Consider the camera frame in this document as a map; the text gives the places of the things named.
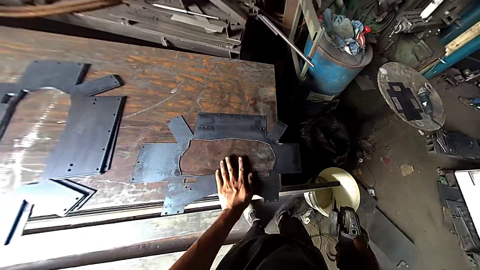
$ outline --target hand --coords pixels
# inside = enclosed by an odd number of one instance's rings
[[[353,239],[353,244],[335,246],[336,266],[340,270],[359,269],[359,270],[379,270],[377,258],[370,247],[357,238]]]
[[[223,210],[234,209],[242,212],[252,200],[252,174],[248,182],[244,179],[243,158],[239,157],[239,171],[234,171],[230,157],[220,161],[220,169],[215,172],[218,199]]]

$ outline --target round metal tabletop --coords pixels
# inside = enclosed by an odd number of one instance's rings
[[[445,123],[444,104],[435,88],[430,90],[434,121],[423,111],[417,94],[428,81],[416,70],[389,62],[378,70],[377,82],[388,106],[405,122],[425,131],[437,130]]]

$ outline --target yellow bucket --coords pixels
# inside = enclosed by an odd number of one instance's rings
[[[313,209],[328,217],[333,207],[333,198],[335,198],[337,207],[350,206],[357,211],[360,205],[360,190],[350,173],[341,168],[327,168],[316,179],[317,183],[325,181],[340,181],[341,186],[303,193],[305,200]]]

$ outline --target sneaker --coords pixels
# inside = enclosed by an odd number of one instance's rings
[[[300,208],[300,205],[301,205],[301,201],[298,197],[291,199],[287,203],[287,205],[285,205],[283,210],[281,210],[280,213],[277,215],[276,224],[278,225],[278,223],[282,218],[293,217],[297,213],[298,209]]]
[[[467,105],[467,106],[473,105],[473,98],[458,97],[458,100],[462,102],[464,105]]]
[[[248,224],[250,224],[250,226],[252,226],[255,221],[260,221],[260,219],[257,217],[257,211],[253,209],[252,204],[249,204],[247,208],[243,211],[243,216],[247,220]]]

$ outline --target steel workbench surface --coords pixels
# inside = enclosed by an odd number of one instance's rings
[[[268,129],[277,121],[272,65],[0,27],[0,82],[14,83],[31,61],[46,59],[90,63],[85,81],[117,74],[125,82],[99,94],[127,96],[111,169],[74,179],[97,190],[87,212],[161,204],[167,182],[129,180],[142,143],[175,142],[166,124],[172,117],[183,115],[190,127],[199,111],[265,115]],[[57,90],[19,103],[0,141],[0,193],[41,179],[69,106]]]

